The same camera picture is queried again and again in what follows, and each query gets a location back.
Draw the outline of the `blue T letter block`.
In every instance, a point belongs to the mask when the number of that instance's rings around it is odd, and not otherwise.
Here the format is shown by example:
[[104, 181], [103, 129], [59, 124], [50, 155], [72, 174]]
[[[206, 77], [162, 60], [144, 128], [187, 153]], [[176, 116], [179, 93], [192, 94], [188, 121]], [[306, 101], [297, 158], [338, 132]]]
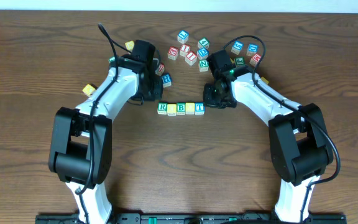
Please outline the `blue T letter block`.
[[195, 103], [195, 115], [203, 115], [205, 113], [204, 104], [202, 102]]

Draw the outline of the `yellow O letter block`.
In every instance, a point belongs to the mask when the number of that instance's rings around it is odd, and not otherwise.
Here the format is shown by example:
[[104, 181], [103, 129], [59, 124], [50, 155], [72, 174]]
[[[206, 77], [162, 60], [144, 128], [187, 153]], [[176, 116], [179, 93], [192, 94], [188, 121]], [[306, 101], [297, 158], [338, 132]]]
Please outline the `yellow O letter block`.
[[195, 114], [195, 103], [186, 102], [185, 103], [185, 113], [186, 114]]

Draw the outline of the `green B letter block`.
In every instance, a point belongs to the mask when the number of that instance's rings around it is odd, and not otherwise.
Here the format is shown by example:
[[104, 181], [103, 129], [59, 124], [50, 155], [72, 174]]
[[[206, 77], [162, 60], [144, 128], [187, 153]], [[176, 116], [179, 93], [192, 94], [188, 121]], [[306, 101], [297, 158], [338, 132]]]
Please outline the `green B letter block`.
[[177, 103], [177, 115], [186, 115], [186, 103]]

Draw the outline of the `green R letter block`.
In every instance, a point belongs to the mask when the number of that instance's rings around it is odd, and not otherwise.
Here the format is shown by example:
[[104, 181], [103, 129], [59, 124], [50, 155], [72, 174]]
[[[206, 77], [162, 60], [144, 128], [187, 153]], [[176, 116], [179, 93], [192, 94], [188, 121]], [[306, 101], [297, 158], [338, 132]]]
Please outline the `green R letter block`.
[[157, 113], [167, 115], [167, 103], [159, 102], [157, 105]]

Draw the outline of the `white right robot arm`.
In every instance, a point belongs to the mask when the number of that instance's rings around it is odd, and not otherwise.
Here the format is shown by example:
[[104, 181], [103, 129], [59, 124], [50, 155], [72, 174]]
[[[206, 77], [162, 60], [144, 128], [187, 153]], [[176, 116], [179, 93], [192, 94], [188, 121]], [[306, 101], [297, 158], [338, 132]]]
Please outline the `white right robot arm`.
[[271, 160], [281, 178], [274, 212], [282, 222], [305, 221], [314, 185], [334, 159], [320, 108], [285, 98], [249, 66], [232, 63], [225, 50], [206, 61], [214, 82], [204, 86], [204, 104], [223, 109], [242, 103], [268, 126]]

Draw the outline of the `yellow block top left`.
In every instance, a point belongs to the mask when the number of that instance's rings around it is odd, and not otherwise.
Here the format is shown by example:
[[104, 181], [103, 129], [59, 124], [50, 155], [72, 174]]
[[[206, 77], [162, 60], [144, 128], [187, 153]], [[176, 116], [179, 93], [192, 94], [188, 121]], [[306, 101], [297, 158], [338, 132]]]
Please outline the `yellow block top left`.
[[130, 51], [130, 52], [133, 50], [134, 45], [135, 45], [135, 43], [134, 43], [133, 40], [130, 40], [130, 41], [128, 41], [128, 42], [125, 43], [126, 49], [127, 49], [128, 51]]

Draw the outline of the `red E letter block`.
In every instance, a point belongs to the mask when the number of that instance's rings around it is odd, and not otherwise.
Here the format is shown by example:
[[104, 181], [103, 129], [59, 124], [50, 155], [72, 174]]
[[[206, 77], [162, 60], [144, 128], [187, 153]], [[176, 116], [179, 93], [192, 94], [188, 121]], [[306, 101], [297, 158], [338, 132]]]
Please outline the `red E letter block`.
[[176, 47], [170, 47], [167, 52], [167, 57], [171, 60], [176, 60], [179, 56], [179, 50]]

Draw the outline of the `green N letter block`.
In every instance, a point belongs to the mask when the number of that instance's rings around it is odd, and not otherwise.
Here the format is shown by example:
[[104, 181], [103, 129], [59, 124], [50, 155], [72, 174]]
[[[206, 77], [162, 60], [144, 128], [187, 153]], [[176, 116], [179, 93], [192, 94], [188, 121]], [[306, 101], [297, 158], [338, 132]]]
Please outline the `green N letter block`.
[[207, 72], [209, 70], [209, 63], [207, 60], [200, 60], [198, 63], [198, 68], [200, 72]]

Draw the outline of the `blue D block centre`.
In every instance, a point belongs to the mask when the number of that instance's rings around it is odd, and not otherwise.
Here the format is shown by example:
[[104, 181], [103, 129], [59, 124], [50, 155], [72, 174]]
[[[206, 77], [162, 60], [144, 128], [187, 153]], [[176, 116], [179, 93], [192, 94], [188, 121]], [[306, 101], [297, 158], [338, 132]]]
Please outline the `blue D block centre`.
[[209, 52], [203, 47], [197, 50], [197, 56], [199, 60], [206, 60], [208, 58]]

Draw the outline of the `blue d block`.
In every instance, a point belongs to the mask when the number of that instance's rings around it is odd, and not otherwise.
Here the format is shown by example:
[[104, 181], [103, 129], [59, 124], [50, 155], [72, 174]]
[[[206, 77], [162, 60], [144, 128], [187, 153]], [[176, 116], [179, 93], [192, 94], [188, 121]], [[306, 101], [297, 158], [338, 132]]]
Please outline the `blue d block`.
[[247, 48], [247, 56], [254, 56], [258, 52], [259, 46], [257, 44], [249, 44]]
[[203, 47], [197, 50], [197, 56], [199, 60], [206, 60], [208, 58], [209, 52]]

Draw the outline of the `blue L block top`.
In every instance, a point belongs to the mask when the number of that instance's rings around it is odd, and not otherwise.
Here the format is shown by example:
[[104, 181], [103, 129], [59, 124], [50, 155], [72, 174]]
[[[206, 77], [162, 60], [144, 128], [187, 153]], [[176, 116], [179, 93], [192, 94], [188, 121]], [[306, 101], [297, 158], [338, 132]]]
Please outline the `blue L block top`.
[[185, 44], [189, 39], [189, 33], [187, 33], [185, 30], [181, 30], [177, 35], [177, 41], [181, 44]]

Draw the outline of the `yellow block far right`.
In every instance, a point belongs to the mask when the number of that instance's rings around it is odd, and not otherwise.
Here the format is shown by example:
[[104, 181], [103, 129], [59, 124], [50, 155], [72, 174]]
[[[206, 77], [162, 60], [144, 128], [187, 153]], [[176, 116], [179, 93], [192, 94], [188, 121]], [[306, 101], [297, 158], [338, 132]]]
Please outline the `yellow block far right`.
[[269, 81], [268, 81], [266, 78], [261, 77], [260, 79], [261, 79], [266, 85], [269, 85]]

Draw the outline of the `red M letter block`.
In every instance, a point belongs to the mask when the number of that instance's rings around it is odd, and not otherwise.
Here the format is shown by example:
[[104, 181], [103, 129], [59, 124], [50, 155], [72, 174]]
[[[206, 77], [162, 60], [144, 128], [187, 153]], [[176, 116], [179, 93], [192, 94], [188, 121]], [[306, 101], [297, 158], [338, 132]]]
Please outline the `red M letter block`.
[[254, 54], [250, 59], [250, 64], [255, 67], [259, 63], [261, 58], [262, 56], [260, 54]]

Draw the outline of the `blue D block right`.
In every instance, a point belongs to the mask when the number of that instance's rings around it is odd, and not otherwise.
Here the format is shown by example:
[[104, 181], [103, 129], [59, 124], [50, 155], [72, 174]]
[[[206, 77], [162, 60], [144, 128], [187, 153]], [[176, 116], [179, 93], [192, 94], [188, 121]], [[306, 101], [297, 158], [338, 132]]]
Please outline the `blue D block right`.
[[257, 44], [249, 44], [247, 48], [247, 56], [254, 56], [258, 52], [259, 46]]

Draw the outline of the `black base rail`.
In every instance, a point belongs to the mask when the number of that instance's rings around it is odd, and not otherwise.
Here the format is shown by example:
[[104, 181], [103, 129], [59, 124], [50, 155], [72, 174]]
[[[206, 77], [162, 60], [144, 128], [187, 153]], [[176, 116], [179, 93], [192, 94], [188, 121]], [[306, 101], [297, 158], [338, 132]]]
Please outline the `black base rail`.
[[[37, 215], [35, 224], [78, 224], [82, 223], [74, 215]], [[281, 223], [269, 213], [247, 212], [242, 215], [141, 215], [138, 213], [120, 213], [110, 218], [107, 224], [246, 224]]]

